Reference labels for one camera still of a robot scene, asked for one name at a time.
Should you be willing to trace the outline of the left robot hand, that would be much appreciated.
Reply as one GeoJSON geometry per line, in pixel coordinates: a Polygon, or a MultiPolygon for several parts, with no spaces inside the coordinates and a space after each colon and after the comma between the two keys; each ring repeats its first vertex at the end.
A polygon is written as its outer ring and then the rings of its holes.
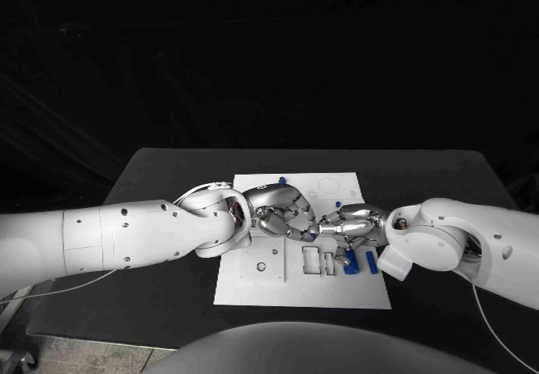
{"type": "Polygon", "coordinates": [[[260,185],[242,193],[261,232],[275,238],[311,243],[319,236],[313,207],[299,189],[284,184],[260,185]],[[288,222],[303,214],[307,228],[300,230],[288,222]]]}

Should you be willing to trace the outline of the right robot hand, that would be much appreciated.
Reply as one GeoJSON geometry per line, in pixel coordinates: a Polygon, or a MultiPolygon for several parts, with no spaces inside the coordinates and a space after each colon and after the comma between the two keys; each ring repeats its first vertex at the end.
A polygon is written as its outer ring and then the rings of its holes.
{"type": "Polygon", "coordinates": [[[335,260],[340,265],[352,265],[349,255],[355,254],[355,249],[360,246],[378,248],[388,245],[388,222],[389,212],[368,203],[343,205],[323,216],[317,234],[329,235],[337,242],[335,260]]]}

